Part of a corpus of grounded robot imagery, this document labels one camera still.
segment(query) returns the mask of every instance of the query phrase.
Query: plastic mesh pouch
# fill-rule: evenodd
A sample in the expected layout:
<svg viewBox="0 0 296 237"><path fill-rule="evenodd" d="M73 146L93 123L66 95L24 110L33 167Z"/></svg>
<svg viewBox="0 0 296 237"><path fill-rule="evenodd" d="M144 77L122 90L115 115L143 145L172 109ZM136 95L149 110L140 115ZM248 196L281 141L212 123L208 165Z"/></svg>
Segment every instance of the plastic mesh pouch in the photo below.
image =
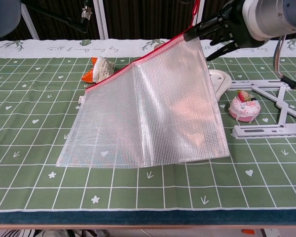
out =
<svg viewBox="0 0 296 237"><path fill-rule="evenodd" d="M86 90L57 165L142 168L228 155L200 40L180 35Z"/></svg>

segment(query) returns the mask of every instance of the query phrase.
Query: snack bag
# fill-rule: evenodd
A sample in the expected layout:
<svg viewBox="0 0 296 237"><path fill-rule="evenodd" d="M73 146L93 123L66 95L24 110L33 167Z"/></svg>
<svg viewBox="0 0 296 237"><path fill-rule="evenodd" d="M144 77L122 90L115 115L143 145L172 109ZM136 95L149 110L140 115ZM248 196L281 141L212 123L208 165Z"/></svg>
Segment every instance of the snack bag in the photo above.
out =
<svg viewBox="0 0 296 237"><path fill-rule="evenodd" d="M98 83L114 74L113 63L106 58L91 58L93 68L81 79L87 83Z"/></svg>

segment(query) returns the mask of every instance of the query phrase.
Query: white arrow print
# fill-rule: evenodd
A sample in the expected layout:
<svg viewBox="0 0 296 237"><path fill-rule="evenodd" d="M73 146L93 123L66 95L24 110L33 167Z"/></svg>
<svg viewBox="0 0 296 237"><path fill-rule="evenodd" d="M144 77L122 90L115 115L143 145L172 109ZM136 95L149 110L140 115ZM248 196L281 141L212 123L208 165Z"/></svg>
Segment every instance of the white arrow print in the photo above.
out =
<svg viewBox="0 0 296 237"><path fill-rule="evenodd" d="M201 197L203 205L206 205L206 203L209 202L209 200L206 200L206 196L204 196L204 199Z"/></svg>
<svg viewBox="0 0 296 237"><path fill-rule="evenodd" d="M281 150L281 152L285 155L285 156L287 156L289 153L288 152L286 152L285 150Z"/></svg>
<svg viewBox="0 0 296 237"><path fill-rule="evenodd" d="M20 155L20 151L15 152L15 153L13 154L13 157L18 157L19 155Z"/></svg>
<svg viewBox="0 0 296 237"><path fill-rule="evenodd" d="M151 175L151 171L150 171L150 173L148 174L148 172L146 173L147 174L147 178L148 179L150 179L150 178L152 178L154 175Z"/></svg>

